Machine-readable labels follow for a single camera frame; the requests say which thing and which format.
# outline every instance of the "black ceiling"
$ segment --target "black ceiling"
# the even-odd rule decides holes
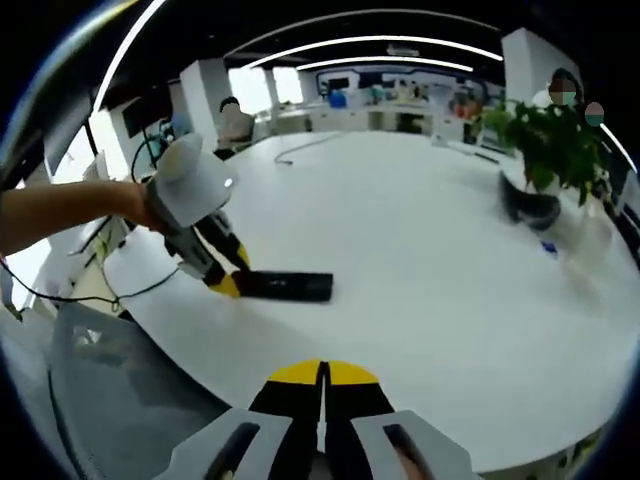
[[[51,101],[41,102],[40,114],[32,127],[46,130],[54,111],[63,110],[62,100],[74,92],[93,92],[106,67],[135,19],[151,0],[139,0],[111,22],[76,56],[72,68],[65,71],[56,87],[49,89]],[[92,6],[86,0],[21,0],[16,4],[13,28],[3,29],[6,86],[2,91],[2,112],[8,114],[18,92],[36,71],[45,52],[63,38],[70,26]],[[244,43],[295,22],[323,15],[375,8],[428,9],[458,15],[497,28],[492,30],[473,23],[443,16],[417,13],[374,13],[350,15],[310,23],[290,29],[250,45],[238,53],[246,56],[276,53],[316,41],[357,35],[413,35],[456,41],[500,54],[500,38],[526,27],[565,50],[580,65],[587,95],[602,103],[609,124],[623,142],[635,142],[625,114],[627,100],[621,84],[628,70],[627,44],[636,30],[631,3],[610,0],[602,4],[577,0],[504,0],[467,2],[453,0],[393,2],[225,2],[167,0],[148,22],[129,49],[105,99],[107,106],[121,103],[144,92],[153,84],[176,78],[196,59],[220,57]],[[341,45],[297,54],[303,60],[317,61],[348,56],[384,54],[385,42]],[[503,78],[499,62],[451,48],[420,45],[421,56],[467,64],[488,80]],[[227,58],[229,66],[247,63],[246,58]],[[290,64],[281,60],[266,66]]]

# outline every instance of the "potted plant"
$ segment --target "potted plant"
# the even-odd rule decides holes
[[[480,125],[495,130],[507,149],[524,159],[527,185],[544,192],[557,177],[561,188],[575,188],[583,205],[603,170],[596,128],[581,122],[580,114],[566,106],[544,109],[515,103],[514,113],[503,103],[483,112]]]

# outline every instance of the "green plant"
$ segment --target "green plant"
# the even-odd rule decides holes
[[[483,112],[480,123],[495,130],[506,148],[517,148],[524,157],[527,182],[544,190],[556,175],[562,188],[580,191],[580,205],[587,199],[603,168],[596,128],[581,122],[579,113],[566,106],[541,109],[515,103],[514,114],[503,103]]]

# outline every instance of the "white round table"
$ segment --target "white round table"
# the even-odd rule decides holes
[[[246,407],[277,368],[311,357],[378,376],[466,448],[477,472],[577,442],[613,413],[636,356],[640,276],[614,232],[585,286],[498,205],[498,166],[425,137],[272,138],[229,163],[225,208],[252,266],[335,274],[329,304],[231,300],[182,274],[124,306],[222,400]],[[136,229],[106,264],[117,294],[175,268]]]

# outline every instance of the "human arm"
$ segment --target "human arm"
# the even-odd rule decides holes
[[[93,181],[9,190],[0,197],[0,252],[11,255],[37,241],[107,215],[162,228],[146,204],[146,189]]]

